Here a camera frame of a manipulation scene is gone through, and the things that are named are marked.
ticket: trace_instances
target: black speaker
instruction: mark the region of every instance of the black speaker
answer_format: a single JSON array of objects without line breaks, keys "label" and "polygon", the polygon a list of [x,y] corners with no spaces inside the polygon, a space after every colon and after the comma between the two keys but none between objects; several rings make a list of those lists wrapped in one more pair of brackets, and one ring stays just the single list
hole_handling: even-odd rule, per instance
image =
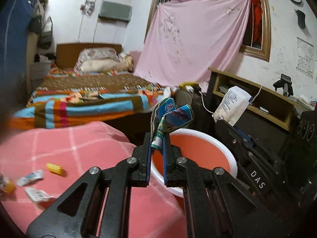
[{"label": "black speaker", "polygon": [[317,111],[303,112],[285,160],[288,183],[300,207],[317,197]]}]

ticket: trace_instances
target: pillow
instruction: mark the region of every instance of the pillow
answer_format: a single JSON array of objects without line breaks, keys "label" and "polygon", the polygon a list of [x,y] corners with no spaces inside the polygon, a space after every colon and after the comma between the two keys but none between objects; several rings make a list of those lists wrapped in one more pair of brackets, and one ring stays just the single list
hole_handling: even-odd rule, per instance
[{"label": "pillow", "polygon": [[117,52],[111,47],[86,48],[80,52],[74,67],[74,71],[78,74],[81,74],[82,72],[80,67],[84,62],[106,58],[119,62]]},{"label": "pillow", "polygon": [[120,59],[119,62],[112,59],[102,59],[102,60],[90,60],[84,62],[80,66],[82,73],[88,72],[106,72],[106,71],[128,71],[129,64],[123,59]]},{"label": "pillow", "polygon": [[133,72],[134,71],[134,62],[133,62],[133,58],[132,55],[130,54],[125,54],[125,53],[120,53],[118,55],[119,60],[123,60],[126,64],[129,65],[128,71]]}]

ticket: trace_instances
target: yellow object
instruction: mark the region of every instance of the yellow object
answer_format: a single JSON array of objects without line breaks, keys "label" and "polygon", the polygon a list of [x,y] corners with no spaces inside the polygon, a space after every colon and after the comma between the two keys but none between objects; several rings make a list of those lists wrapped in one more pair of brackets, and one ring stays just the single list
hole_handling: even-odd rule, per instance
[{"label": "yellow object", "polygon": [[47,163],[46,167],[52,173],[55,173],[55,174],[58,174],[58,175],[62,175],[63,174],[63,168],[61,166],[54,165],[54,164],[51,164],[51,163]]},{"label": "yellow object", "polygon": [[180,88],[185,89],[185,86],[192,86],[192,85],[198,85],[198,82],[182,82],[180,84]]},{"label": "yellow object", "polygon": [[12,183],[10,179],[7,179],[3,191],[10,195],[14,190],[15,185]]}]

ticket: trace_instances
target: metal screw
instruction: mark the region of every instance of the metal screw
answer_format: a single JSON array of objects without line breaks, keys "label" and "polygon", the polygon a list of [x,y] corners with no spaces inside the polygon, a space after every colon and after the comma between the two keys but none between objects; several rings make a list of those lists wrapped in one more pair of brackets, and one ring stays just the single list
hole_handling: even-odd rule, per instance
[{"label": "metal screw", "polygon": [[126,160],[129,164],[134,164],[137,159],[135,157],[129,157],[127,160]]},{"label": "metal screw", "polygon": [[92,175],[95,175],[95,174],[99,173],[99,168],[96,167],[96,166],[91,167],[91,168],[89,169],[89,173],[91,173]]},{"label": "metal screw", "polygon": [[224,174],[224,170],[221,167],[215,168],[214,171],[215,171],[216,175],[219,175],[219,176]]},{"label": "metal screw", "polygon": [[179,163],[179,164],[184,164],[187,162],[187,158],[186,157],[179,157],[178,159],[176,159],[176,161]]}]

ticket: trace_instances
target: black bag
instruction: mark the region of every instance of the black bag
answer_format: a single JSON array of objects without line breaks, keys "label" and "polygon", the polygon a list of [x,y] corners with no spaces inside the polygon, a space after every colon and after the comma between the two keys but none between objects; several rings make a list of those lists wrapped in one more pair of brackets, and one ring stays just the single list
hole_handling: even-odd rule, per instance
[{"label": "black bag", "polygon": [[39,35],[42,32],[42,15],[40,12],[40,6],[37,6],[39,11],[39,15],[36,15],[31,21],[28,26],[28,30],[30,32],[34,32],[35,34]]},{"label": "black bag", "polygon": [[52,39],[53,39],[53,22],[52,22],[52,19],[51,17],[49,17],[44,25],[44,28],[46,27],[46,25],[50,23],[51,24],[51,28],[49,31],[42,31],[41,33],[41,36],[39,38],[39,41],[38,41],[38,44],[37,46],[39,48],[42,48],[42,49],[49,49],[52,45]]}]

